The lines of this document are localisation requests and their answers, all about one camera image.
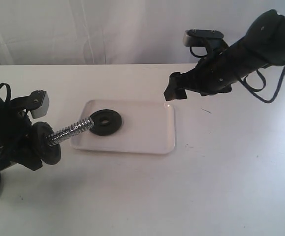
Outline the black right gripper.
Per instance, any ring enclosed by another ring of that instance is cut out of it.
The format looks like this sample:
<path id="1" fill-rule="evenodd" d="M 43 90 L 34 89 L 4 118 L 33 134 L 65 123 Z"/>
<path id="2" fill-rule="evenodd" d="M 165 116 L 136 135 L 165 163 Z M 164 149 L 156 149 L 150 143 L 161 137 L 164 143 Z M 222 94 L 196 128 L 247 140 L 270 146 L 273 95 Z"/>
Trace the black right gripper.
<path id="1" fill-rule="evenodd" d="M 173 72 L 163 95 L 166 101 L 184 100 L 186 91 L 200 93 L 201 96 L 229 93 L 232 84 L 238 82 L 238 54 L 222 53 L 201 61 L 188 72 Z"/>

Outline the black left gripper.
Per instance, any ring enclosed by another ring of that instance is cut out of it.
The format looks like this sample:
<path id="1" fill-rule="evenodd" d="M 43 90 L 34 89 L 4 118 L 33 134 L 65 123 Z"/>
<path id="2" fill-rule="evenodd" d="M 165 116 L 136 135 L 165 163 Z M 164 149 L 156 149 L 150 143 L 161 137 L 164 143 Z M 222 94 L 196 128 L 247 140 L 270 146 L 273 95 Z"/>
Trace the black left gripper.
<path id="1" fill-rule="evenodd" d="M 43 166 L 41 159 L 27 147 L 2 146 L 23 136 L 31 125 L 28 117 L 20 117 L 18 113 L 6 108 L 0 98 L 0 171 L 15 164 L 32 171 Z"/>

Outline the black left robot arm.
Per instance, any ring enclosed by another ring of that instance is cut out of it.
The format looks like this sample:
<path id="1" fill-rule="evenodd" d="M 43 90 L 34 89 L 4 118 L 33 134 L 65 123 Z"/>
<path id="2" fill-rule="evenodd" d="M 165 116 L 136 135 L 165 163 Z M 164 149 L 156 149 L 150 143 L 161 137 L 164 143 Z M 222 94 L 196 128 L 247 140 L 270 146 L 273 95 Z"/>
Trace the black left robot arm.
<path id="1" fill-rule="evenodd" d="M 32 149 L 30 133 L 32 122 L 28 112 L 42 109 L 48 104 L 47 92 L 33 91 L 28 96 L 11 99 L 11 88 L 7 83 L 0 84 L 0 171 L 12 164 L 20 164 L 36 171 L 42 167 L 42 161 Z"/>

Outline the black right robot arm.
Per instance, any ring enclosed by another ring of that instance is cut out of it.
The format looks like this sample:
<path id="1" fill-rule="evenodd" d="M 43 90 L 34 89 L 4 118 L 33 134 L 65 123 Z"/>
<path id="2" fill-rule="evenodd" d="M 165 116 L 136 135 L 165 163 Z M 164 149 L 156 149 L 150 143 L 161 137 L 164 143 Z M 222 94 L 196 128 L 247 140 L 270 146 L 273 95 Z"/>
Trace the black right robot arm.
<path id="1" fill-rule="evenodd" d="M 240 82 L 264 103 L 272 103 L 276 99 L 285 76 L 285 16 L 276 10 L 261 14 L 245 36 L 231 46 L 223 37 L 217 30 L 185 31 L 183 44 L 190 49 L 204 47 L 207 53 L 193 54 L 199 61 L 192 70 L 174 72 L 169 76 L 164 91 L 166 101 L 186 99 L 188 90 L 201 96 L 229 93 L 236 82 Z M 259 70 L 270 66 L 282 66 L 283 70 L 272 98 L 265 100 L 258 95 L 260 89 L 247 83 L 247 77 L 256 72 L 266 86 L 266 80 Z"/>

